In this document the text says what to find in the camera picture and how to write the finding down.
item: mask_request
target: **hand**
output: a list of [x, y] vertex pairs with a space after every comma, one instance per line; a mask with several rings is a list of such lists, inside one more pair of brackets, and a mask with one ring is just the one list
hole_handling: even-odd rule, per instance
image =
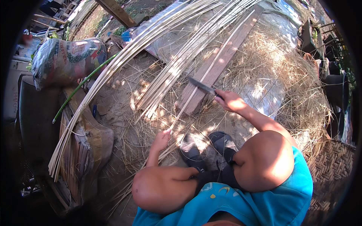
[[167, 147], [167, 143], [171, 138], [171, 130], [164, 130], [156, 135], [155, 140], [151, 145], [150, 151], [162, 151]]
[[222, 91], [219, 89], [216, 89], [215, 91], [224, 98], [224, 101], [220, 97], [215, 97], [215, 100], [227, 111], [240, 113], [241, 110], [248, 106], [235, 92]]

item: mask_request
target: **blue shirt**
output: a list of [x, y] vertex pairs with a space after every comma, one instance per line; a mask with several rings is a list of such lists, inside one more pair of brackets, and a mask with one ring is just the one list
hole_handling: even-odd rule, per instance
[[310, 206], [313, 182], [302, 153], [293, 147], [294, 169], [280, 186], [265, 192], [242, 192], [222, 183], [207, 183], [182, 209], [167, 216], [138, 208], [133, 226], [203, 225], [218, 211], [247, 226], [300, 225]]

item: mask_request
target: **right hand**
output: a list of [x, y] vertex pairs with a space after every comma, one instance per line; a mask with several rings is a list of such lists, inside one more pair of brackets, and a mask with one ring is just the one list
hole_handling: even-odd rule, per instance
[[215, 90], [217, 94], [224, 98], [224, 101], [220, 97], [215, 97], [215, 100], [223, 106], [223, 108], [230, 112], [239, 113], [246, 106], [248, 106], [244, 100], [235, 92], [231, 91], [222, 91], [219, 89]]

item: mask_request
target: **knife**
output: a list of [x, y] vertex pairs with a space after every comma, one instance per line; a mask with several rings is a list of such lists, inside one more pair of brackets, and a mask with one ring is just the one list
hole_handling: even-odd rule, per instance
[[211, 93], [214, 96], [220, 97], [224, 101], [224, 98], [222, 98], [219, 94], [217, 94], [215, 89], [213, 89], [211, 87], [208, 87], [207, 85], [197, 81], [196, 79], [194, 79], [194, 78], [192, 78], [190, 76], [188, 78], [189, 78], [189, 81], [190, 81], [191, 84], [199, 87], [200, 89], [204, 90], [205, 92], [208, 92], [208, 93]]

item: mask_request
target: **knife handle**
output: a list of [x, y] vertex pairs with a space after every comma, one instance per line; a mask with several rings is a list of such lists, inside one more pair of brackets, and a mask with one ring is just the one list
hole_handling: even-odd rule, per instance
[[222, 98], [219, 94], [216, 94], [217, 97], [220, 97], [223, 101], [224, 101], [224, 98]]

